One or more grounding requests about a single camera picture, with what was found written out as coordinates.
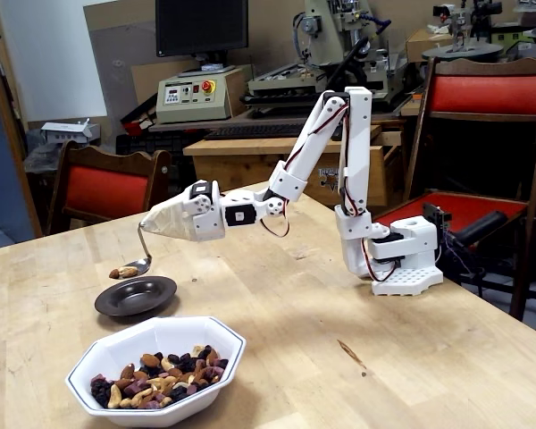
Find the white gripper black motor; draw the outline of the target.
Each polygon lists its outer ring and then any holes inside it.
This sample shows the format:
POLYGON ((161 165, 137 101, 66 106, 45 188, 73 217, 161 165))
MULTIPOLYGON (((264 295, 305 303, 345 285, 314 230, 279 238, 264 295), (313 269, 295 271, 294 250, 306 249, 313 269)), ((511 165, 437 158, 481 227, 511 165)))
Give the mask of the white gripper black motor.
POLYGON ((199 180, 182 192, 182 213, 191 217, 192 241, 220 240, 225 237, 221 192, 218 181, 199 180))

